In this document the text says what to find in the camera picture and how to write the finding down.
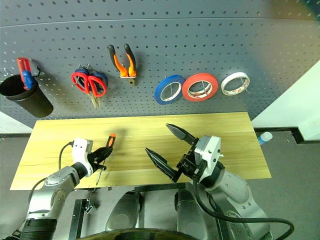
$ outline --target white tape roll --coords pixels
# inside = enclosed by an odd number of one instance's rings
[[[225,90],[226,85],[235,79],[240,79],[242,81],[242,85],[234,90]],[[249,86],[249,83],[250,83],[250,78],[248,77],[247,74],[245,74],[244,72],[235,72],[227,76],[222,81],[221,90],[222,90],[222,93],[227,96],[237,95],[243,92],[244,90],[246,90],[247,87]]]

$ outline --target black cable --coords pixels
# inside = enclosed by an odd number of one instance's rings
[[[196,198],[196,201],[200,205],[200,207],[210,216],[221,219],[227,222],[232,222],[232,223],[282,223],[282,224],[287,224],[289,225],[289,230],[286,231],[284,234],[282,234],[280,237],[278,237],[276,240],[283,240],[286,239],[288,236],[290,236],[294,230],[295,226],[292,222],[289,220],[283,219],[283,218],[278,218],[278,217],[256,217],[256,218],[237,218],[237,217],[229,217],[225,215],[218,214],[214,211],[211,211],[207,206],[202,202],[200,199],[199,193],[198,193],[198,184],[195,179],[193,179],[193,192],[194,196]]]
[[[64,145],[64,146],[61,148],[60,154],[59,154],[59,162],[58,162],[58,163],[59,163],[59,170],[61,169],[61,157],[62,157],[63,151],[65,150],[65,148],[66,148],[67,146],[69,146],[69,145],[73,146],[73,144],[74,144],[74,141],[70,141],[70,142],[68,142],[66,145]],[[33,186],[33,188],[31,189],[31,191],[30,191],[30,193],[29,193],[29,197],[28,197],[28,202],[29,202],[29,204],[30,204],[32,195],[34,194],[34,191],[35,191],[36,187],[37,187],[41,182],[43,182],[44,180],[46,180],[46,177],[43,178],[43,179],[41,179],[40,181],[38,181],[38,182]]]
[[[29,197],[28,197],[28,202],[29,202],[29,204],[30,204],[32,195],[34,194],[34,191],[35,191],[36,187],[37,187],[41,182],[43,182],[44,180],[46,180],[46,177],[43,178],[43,179],[41,179],[40,181],[38,181],[38,182],[33,186],[33,188],[31,189],[31,191],[30,191],[30,193],[29,193]]]
[[[61,169],[61,157],[62,157],[63,151],[64,151],[65,148],[68,147],[69,145],[70,145],[70,146],[73,146],[73,144],[74,144],[74,141],[70,141],[70,142],[68,142],[66,145],[64,145],[64,146],[61,148],[60,153],[59,153],[59,162],[58,162],[59,170]]]
[[[209,199],[209,204],[212,207],[212,209],[217,211],[216,206],[215,206],[214,198],[212,197],[211,194],[208,194],[208,199]]]

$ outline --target red tape roll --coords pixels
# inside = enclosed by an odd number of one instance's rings
[[[191,91],[190,87],[196,83],[208,83],[201,91]],[[210,73],[197,73],[185,80],[182,86],[182,94],[185,99],[192,102],[201,102],[211,98],[218,90],[218,81]]]

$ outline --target scissors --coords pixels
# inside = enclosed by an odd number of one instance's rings
[[[101,72],[92,71],[80,67],[71,75],[71,80],[80,91],[87,94],[93,104],[93,107],[101,106],[100,97],[106,94],[108,88],[108,78]]]

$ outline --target black pen holder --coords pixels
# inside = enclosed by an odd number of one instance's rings
[[[54,110],[54,106],[39,88],[37,80],[34,80],[29,90],[25,90],[20,75],[10,76],[0,84],[0,94],[37,118],[44,118]]]

